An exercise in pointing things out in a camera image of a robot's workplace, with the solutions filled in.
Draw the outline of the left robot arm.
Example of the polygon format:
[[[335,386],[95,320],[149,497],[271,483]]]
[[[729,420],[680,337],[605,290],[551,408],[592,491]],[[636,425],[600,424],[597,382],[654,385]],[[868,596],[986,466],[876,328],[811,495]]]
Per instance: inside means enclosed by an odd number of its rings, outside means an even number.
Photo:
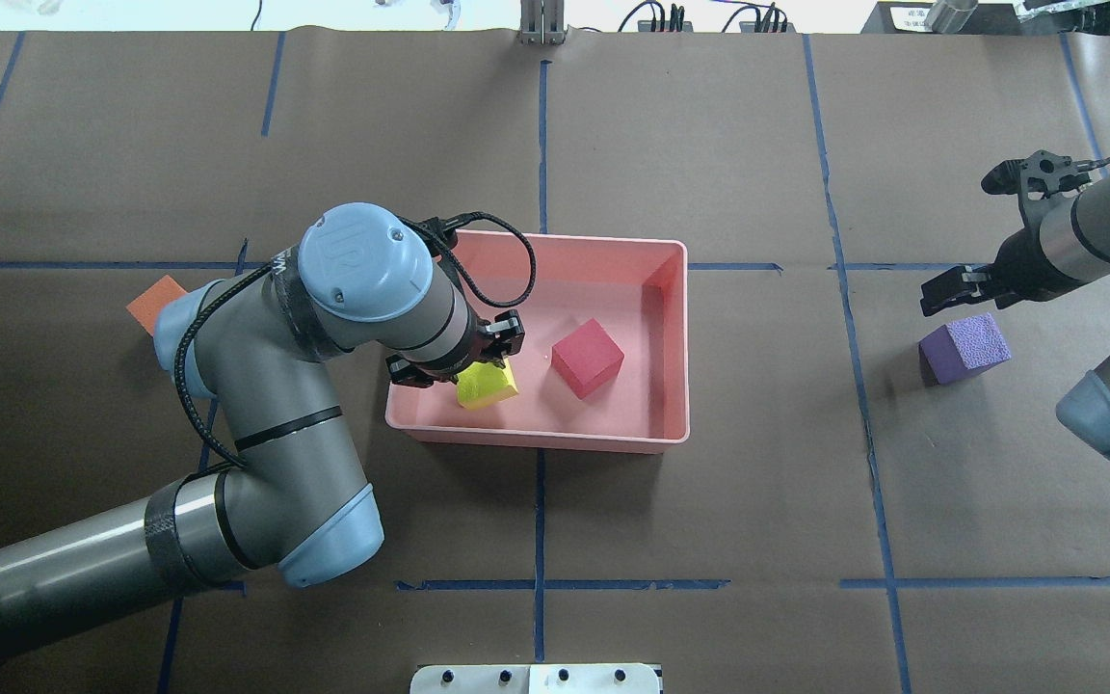
[[[172,300],[155,356],[215,461],[0,549],[0,666],[252,571],[304,589],[375,556],[382,517],[327,361],[379,343],[389,381],[418,389],[503,368],[537,275],[501,217],[415,223],[351,202],[244,276]]]

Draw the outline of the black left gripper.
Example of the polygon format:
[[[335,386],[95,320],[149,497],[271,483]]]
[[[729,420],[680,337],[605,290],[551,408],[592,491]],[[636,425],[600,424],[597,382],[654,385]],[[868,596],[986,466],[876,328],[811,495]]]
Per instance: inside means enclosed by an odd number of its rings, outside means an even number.
[[[458,381],[470,365],[502,361],[519,353],[525,335],[518,306],[527,291],[508,300],[491,299],[471,276],[454,252],[460,229],[472,223],[500,227],[527,245],[527,237],[501,217],[431,217],[415,223],[401,217],[401,223],[427,247],[433,268],[426,296],[405,316],[402,335],[417,342],[395,346],[384,364],[389,381],[396,386],[426,389],[436,383]]]

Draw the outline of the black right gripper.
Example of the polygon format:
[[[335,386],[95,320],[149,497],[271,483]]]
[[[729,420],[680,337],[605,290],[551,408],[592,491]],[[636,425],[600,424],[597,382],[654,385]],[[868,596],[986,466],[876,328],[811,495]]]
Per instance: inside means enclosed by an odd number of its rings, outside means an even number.
[[[963,304],[1049,302],[1110,274],[1110,263],[1089,249],[1074,223],[1076,195],[1089,185],[1089,165],[1068,155],[1035,152],[993,165],[982,177],[983,193],[1017,197],[1022,228],[991,263],[922,282],[922,316]]]

